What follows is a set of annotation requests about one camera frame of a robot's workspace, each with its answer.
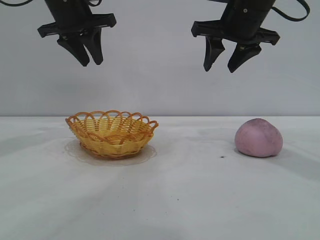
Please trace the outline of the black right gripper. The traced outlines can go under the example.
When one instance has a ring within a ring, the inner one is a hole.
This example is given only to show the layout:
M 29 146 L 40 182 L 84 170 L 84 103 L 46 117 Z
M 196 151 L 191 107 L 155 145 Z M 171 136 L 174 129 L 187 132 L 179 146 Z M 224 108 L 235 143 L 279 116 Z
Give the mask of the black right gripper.
M 205 37 L 204 70 L 208 72 L 225 50 L 222 39 L 238 43 L 227 64 L 231 73 L 261 52 L 259 43 L 276 45 L 280 39 L 278 33 L 261 28 L 274 3 L 273 0 L 229 0 L 219 20 L 195 21 L 192 35 Z

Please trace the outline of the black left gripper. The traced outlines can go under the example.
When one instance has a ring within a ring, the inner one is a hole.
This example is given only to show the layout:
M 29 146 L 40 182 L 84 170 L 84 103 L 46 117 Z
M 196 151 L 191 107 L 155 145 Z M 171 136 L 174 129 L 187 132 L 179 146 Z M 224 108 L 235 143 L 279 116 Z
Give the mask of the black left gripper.
M 40 26 L 37 29 L 40 36 L 44 38 L 49 35 L 61 35 L 57 40 L 58 45 L 71 53 L 83 67 L 90 62 L 86 49 L 95 64 L 101 65 L 104 60 L 101 28 L 114 27 L 117 23 L 115 15 L 93 14 L 90 9 L 92 3 L 89 0 L 46 0 L 45 3 L 54 22 Z

